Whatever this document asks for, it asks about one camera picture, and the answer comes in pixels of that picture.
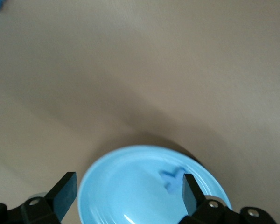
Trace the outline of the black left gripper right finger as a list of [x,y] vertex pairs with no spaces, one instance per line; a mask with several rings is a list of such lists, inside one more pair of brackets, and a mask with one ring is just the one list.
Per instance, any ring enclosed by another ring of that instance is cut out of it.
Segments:
[[236,213],[218,200],[206,198],[191,174],[183,176],[182,198],[188,214],[178,224],[277,224],[260,208],[243,207]]

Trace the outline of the brown table cover mat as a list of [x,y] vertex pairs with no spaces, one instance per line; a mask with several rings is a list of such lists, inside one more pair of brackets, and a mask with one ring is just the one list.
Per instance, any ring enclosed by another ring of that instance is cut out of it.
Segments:
[[195,156],[280,224],[280,0],[7,0],[0,203],[134,144]]

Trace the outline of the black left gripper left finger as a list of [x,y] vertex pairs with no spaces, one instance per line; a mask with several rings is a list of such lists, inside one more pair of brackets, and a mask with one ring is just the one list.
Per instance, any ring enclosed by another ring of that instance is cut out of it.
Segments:
[[67,172],[45,196],[35,196],[8,210],[0,203],[0,224],[62,224],[77,197],[77,174]]

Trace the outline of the blue plate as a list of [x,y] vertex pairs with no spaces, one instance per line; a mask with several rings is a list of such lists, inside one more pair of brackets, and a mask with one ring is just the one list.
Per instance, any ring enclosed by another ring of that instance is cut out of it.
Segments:
[[82,178],[78,212],[82,224],[178,224],[187,215],[182,186],[165,189],[161,171],[184,168],[207,196],[230,200],[215,177],[197,161],[177,151],[150,145],[114,150],[96,162]]

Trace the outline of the blue foam letter x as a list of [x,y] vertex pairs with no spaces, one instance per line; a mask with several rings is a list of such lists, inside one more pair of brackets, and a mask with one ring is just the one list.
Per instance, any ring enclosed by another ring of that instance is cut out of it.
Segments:
[[185,173],[186,170],[184,168],[178,168],[174,173],[160,172],[160,177],[166,183],[165,189],[169,194],[175,193],[182,186]]

